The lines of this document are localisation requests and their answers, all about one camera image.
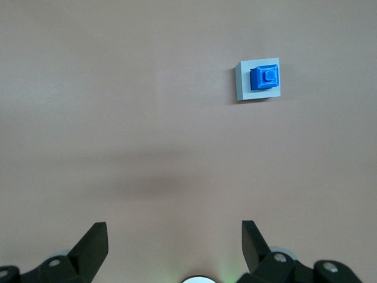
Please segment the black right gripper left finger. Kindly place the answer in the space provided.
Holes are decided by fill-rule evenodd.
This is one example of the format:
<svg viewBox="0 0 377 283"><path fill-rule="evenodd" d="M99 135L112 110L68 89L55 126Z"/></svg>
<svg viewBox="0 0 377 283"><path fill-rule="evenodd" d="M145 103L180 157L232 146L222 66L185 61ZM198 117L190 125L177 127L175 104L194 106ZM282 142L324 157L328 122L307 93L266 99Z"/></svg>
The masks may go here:
<svg viewBox="0 0 377 283"><path fill-rule="evenodd" d="M17 266L1 266L1 282L92 282L107 255L107 224L96 222L66 255L53 256L24 274Z"/></svg>

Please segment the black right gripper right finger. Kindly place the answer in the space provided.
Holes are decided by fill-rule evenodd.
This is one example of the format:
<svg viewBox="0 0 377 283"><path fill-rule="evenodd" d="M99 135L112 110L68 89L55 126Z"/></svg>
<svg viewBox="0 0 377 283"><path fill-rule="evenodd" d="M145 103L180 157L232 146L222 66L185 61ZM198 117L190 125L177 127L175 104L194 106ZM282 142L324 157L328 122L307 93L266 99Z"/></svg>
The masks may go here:
<svg viewBox="0 0 377 283"><path fill-rule="evenodd" d="M242 222L242 252L249 271L239 282L361 282L341 262L320 260L309 268L285 252L272 251L254 221Z"/></svg>

